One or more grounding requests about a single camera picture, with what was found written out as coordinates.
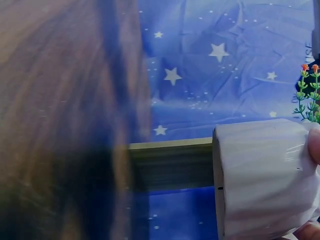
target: blurry hair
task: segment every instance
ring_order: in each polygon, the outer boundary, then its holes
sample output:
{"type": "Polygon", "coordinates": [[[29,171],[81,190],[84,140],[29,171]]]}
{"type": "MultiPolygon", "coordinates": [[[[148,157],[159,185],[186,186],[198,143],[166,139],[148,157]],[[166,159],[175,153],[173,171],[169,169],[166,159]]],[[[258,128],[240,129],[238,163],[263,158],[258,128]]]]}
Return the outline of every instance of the blurry hair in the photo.
{"type": "Polygon", "coordinates": [[[1,240],[130,234],[126,145],[150,124],[137,12],[135,0],[0,3],[1,240]]]}

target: finger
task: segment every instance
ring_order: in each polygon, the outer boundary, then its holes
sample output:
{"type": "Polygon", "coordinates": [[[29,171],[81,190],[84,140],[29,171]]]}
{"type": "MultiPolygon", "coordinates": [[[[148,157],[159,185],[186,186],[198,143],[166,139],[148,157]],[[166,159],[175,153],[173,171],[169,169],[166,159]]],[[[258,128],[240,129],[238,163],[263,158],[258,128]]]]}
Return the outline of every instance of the finger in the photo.
{"type": "Polygon", "coordinates": [[[307,223],[294,235],[298,240],[320,240],[320,227],[318,224],[307,223]]]}
{"type": "Polygon", "coordinates": [[[320,129],[311,129],[308,136],[308,150],[317,164],[320,165],[320,129]]]}

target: white star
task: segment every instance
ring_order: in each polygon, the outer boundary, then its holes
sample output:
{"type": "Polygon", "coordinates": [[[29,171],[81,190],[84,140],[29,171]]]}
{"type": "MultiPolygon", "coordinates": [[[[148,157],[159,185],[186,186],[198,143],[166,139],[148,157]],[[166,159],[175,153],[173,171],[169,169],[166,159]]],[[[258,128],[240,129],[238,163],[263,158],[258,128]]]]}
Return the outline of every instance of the white star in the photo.
{"type": "Polygon", "coordinates": [[[166,130],[168,128],[163,127],[162,125],[159,125],[157,128],[153,129],[155,131],[155,135],[166,135],[166,130]]]}
{"type": "Polygon", "coordinates": [[[275,80],[276,77],[278,77],[278,76],[273,71],[273,72],[268,72],[268,77],[266,79],[275,80]]]}
{"type": "Polygon", "coordinates": [[[169,69],[164,69],[165,70],[165,73],[166,73],[166,76],[164,78],[164,80],[169,80],[172,84],[172,86],[176,85],[176,80],[178,79],[182,79],[182,77],[180,77],[178,74],[177,74],[177,68],[175,67],[174,69],[172,70],[169,70],[169,69]]]}
{"type": "Polygon", "coordinates": [[[221,43],[218,46],[211,44],[211,47],[212,47],[212,52],[209,54],[209,56],[216,57],[219,63],[221,63],[223,57],[229,56],[229,53],[225,51],[224,43],[221,43]]]}
{"type": "Polygon", "coordinates": [[[272,118],[275,118],[277,116],[277,113],[275,111],[271,111],[269,114],[272,118]]]}
{"type": "Polygon", "coordinates": [[[155,37],[155,38],[162,38],[162,35],[163,35],[163,33],[160,32],[160,31],[154,33],[154,37],[155,37]]]}

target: blue starry backdrop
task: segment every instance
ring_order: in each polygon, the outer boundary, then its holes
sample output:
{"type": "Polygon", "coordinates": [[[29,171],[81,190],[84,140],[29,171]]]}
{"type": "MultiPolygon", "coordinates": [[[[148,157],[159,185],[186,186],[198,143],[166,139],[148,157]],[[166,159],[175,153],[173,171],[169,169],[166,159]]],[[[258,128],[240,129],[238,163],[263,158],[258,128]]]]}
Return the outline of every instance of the blue starry backdrop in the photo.
{"type": "MultiPolygon", "coordinates": [[[[293,118],[313,62],[312,0],[138,0],[152,141],[210,137],[216,124],[293,118]]],[[[213,187],[151,193],[151,240],[216,240],[213,187]]]]}

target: metal bar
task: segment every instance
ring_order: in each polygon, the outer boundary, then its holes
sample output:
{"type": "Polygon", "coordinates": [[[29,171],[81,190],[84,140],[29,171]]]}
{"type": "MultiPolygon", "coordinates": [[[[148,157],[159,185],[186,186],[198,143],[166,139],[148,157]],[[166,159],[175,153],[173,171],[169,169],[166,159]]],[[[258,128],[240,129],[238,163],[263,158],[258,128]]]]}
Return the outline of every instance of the metal bar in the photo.
{"type": "Polygon", "coordinates": [[[213,186],[212,138],[129,146],[134,189],[141,192],[213,186]]]}

